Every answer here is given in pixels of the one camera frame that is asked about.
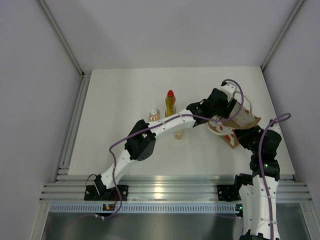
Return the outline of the pale bottle white cap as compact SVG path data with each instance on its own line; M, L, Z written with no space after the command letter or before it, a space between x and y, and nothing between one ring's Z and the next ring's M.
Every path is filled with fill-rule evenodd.
M161 119L161 113L160 110L157 108L153 108L149 112L148 121L149 122L155 122Z

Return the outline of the yellow bottle white cap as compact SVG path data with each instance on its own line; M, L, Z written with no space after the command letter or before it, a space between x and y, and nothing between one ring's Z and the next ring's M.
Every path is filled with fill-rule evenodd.
M184 130L183 129L177 130L174 132L173 135L176 140L181 140L184 135Z

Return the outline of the yellow bottle red cap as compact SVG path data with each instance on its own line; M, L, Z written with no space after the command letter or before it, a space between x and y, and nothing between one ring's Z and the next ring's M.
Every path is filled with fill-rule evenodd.
M176 113L176 107L175 107L176 97L172 90L169 90L167 92L167 95L165 97L165 116L169 117Z

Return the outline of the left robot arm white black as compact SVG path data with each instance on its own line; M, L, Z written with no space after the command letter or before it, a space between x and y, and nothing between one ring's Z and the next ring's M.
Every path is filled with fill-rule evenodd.
M149 158L156 141L178 130L191 129L210 121L214 116L229 120L237 103L232 96L214 88L208 98L189 104L185 109L161 120L136 122L129 135L114 143L109 152L113 166L96 176L95 193L102 200L109 199L113 188L133 164Z

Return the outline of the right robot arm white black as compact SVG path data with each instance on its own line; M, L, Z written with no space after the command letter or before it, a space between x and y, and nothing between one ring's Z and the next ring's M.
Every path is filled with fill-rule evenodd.
M274 123L262 129L258 125L235 130L239 144L251 151L251 174L235 177L232 192L242 201L243 230L241 240L279 240L277 188L280 166L276 160L282 140L280 126Z

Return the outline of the burlap watermelon canvas bag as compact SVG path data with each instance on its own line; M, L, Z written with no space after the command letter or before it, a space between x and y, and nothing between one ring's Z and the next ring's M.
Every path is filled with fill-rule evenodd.
M224 122L210 121L207 123L209 131L214 135L219 136L232 149L239 145L239 141L235 135L235 130L250 129L255 127L261 120L260 117L253 114L252 104L246 96L244 96L244 101L248 103L249 109L243 106L240 113L232 120Z

